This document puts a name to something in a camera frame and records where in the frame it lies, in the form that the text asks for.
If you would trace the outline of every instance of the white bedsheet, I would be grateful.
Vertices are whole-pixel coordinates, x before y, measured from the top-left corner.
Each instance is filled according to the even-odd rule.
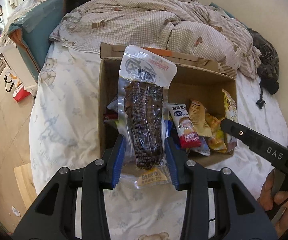
[[[29,127],[37,193],[60,167],[77,169],[100,157],[97,140],[99,54],[78,52],[55,42],[46,63],[39,75]],[[255,104],[260,95],[259,78],[251,80],[238,72],[236,87],[239,123],[286,146],[288,130],[274,96],[264,91],[263,109]],[[272,169],[240,141],[233,157],[210,168],[222,167],[230,167],[255,198]],[[164,236],[161,239],[179,239],[186,192],[177,192],[170,184],[133,190],[119,183],[104,195],[112,240],[133,240],[162,232],[167,234],[161,235]]]

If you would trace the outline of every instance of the plastic packaging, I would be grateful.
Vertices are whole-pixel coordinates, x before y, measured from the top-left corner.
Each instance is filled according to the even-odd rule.
[[[38,2],[38,0],[24,0],[21,4],[19,4],[14,11],[12,12],[12,14],[8,17],[7,19],[7,24],[4,27],[4,30],[2,32],[2,35],[0,37],[0,49],[1,47],[6,46],[7,44],[11,44],[14,43],[9,37],[8,37],[8,30],[10,25],[17,21],[19,18],[23,18],[25,17],[25,14],[30,11],[32,8],[34,8],[36,5],[40,4],[40,2]]]
[[[114,112],[118,112],[118,99],[117,95],[113,98],[113,100],[107,105],[107,109],[112,110]]]
[[[110,125],[111,127],[114,127],[116,130],[118,130],[118,116],[117,113],[114,114],[105,114],[104,115],[104,123]]]
[[[180,143],[179,135],[177,133],[175,124],[173,122],[173,119],[172,119],[172,117],[170,115],[168,116],[168,125],[167,125],[167,135],[166,135],[166,137],[167,136],[170,136],[170,137],[173,138],[173,141],[174,141],[176,149],[180,150],[181,149],[181,143]]]
[[[176,65],[161,56],[132,45],[125,49],[118,82],[118,128],[126,138],[120,178],[135,188],[169,182],[164,104],[176,72]]]
[[[212,137],[212,130],[205,120],[205,107],[197,100],[191,100],[188,114],[199,136]]]
[[[175,123],[180,138],[181,148],[186,149],[199,147],[201,141],[191,119],[189,118],[186,105],[168,104],[168,110],[170,111],[173,122]]]
[[[191,150],[194,152],[198,152],[205,156],[210,156],[211,150],[209,146],[207,145],[205,138],[203,136],[200,136],[200,140],[201,140],[201,145],[199,147],[192,148]]]
[[[219,120],[208,113],[206,113],[205,119],[212,130],[212,137],[207,139],[209,148],[219,153],[226,153],[227,147],[224,143],[224,132],[220,127],[222,119]]]
[[[224,92],[225,117],[231,121],[237,122],[236,103],[226,90],[222,89],[222,91]],[[227,138],[227,148],[228,151],[230,151],[237,146],[237,138],[229,134],[226,134],[226,138]]]

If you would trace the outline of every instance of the snack package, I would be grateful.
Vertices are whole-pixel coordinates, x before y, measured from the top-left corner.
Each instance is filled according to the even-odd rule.
[[[170,136],[173,138],[176,149],[180,150],[181,149],[181,143],[180,143],[179,135],[177,134],[175,124],[174,124],[173,119],[170,115],[168,116],[168,125],[167,125],[166,137],[167,136]]]
[[[106,107],[109,110],[112,110],[114,112],[118,112],[118,99],[117,95],[113,98],[113,100],[107,105]]]
[[[220,127],[222,119],[219,120],[209,113],[206,113],[205,120],[212,130],[212,137],[207,139],[207,144],[211,150],[219,153],[226,153],[227,147],[224,143],[224,132]]]
[[[212,130],[205,120],[205,107],[197,100],[191,100],[188,114],[199,136],[212,137]]]
[[[222,89],[224,92],[224,108],[225,108],[225,117],[229,120],[232,120],[234,122],[237,122],[237,108],[236,103],[232,99],[231,95],[224,89]],[[226,140],[227,140],[227,151],[233,150],[237,146],[237,138],[226,134]]]
[[[119,133],[126,139],[121,179],[136,188],[169,182],[163,150],[164,120],[168,120],[164,104],[176,72],[176,65],[161,56],[132,45],[125,49],[117,95]],[[160,176],[143,179],[151,172],[145,170],[153,168]]]
[[[186,110],[186,105],[168,104],[173,122],[180,138],[181,148],[194,148],[201,145],[201,141]]]
[[[211,150],[209,146],[207,145],[205,138],[203,136],[200,136],[200,140],[201,140],[201,145],[199,147],[192,148],[191,150],[194,152],[198,152],[204,156],[210,156]]]
[[[104,123],[110,125],[111,127],[114,127],[116,130],[118,130],[118,116],[117,114],[105,114],[104,115]]]

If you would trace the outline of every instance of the black gripper frame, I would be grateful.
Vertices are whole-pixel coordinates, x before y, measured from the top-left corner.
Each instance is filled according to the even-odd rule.
[[[281,185],[278,191],[288,191],[288,148],[279,143],[267,138],[266,136],[255,132],[248,127],[239,123],[233,122],[229,119],[223,119],[221,122],[221,129],[246,144],[249,149],[266,159],[273,167],[281,171],[284,178],[281,180]],[[280,206],[275,202],[273,208],[266,212],[268,217],[276,223],[278,220],[274,217],[279,212]]]
[[[165,140],[165,153],[167,160],[174,160],[168,165],[176,166],[176,174],[171,172],[173,185],[188,191],[180,240],[208,239],[209,188],[213,188],[215,205],[215,236],[211,240],[278,239],[268,216],[230,169],[192,166],[194,162],[187,162],[186,152],[177,150],[171,137]]]
[[[102,165],[93,161],[77,170],[59,169],[11,237],[14,240],[78,240],[75,237],[76,196],[77,189],[82,187],[82,238],[110,240],[103,189],[114,187],[111,185],[112,167],[119,151],[125,152],[123,147],[123,136],[119,135],[114,148],[104,152]]]

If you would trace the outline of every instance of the cardboard flap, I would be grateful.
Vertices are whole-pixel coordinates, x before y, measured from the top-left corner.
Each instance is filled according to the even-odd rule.
[[[110,45],[106,44],[104,42],[101,43],[101,49],[100,49],[100,57],[103,60],[116,58],[116,60],[121,60],[121,58],[124,55],[126,45]],[[211,59],[204,59],[200,58],[194,55],[175,52],[171,50],[166,49],[155,49],[155,48],[148,48],[143,47],[143,49],[146,49],[152,53],[155,53],[159,56],[162,56],[163,58],[181,65],[189,65],[199,68],[204,68],[207,70],[211,70],[213,72],[222,73],[226,76],[229,76],[236,79],[236,70],[230,66],[227,66],[223,63],[216,62]]]

